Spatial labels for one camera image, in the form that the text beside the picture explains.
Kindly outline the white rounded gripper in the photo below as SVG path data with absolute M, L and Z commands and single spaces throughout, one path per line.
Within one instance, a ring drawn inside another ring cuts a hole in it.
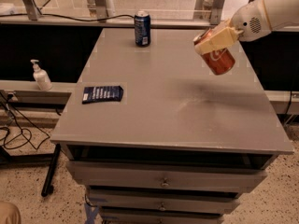
M 272 32 L 263 0 L 254 0 L 241 7 L 230 20 L 221 21 L 213 29 L 194 40 L 194 49 L 204 55 L 227 49 L 237 40 L 250 42 Z

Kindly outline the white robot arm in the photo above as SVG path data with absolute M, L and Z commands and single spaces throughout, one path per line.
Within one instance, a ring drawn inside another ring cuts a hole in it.
M 241 7 L 231 19 L 222 21 L 204 38 L 197 36 L 198 54 L 227 49 L 236 41 L 250 42 L 287 26 L 299 24 L 299 0 L 254 0 Z

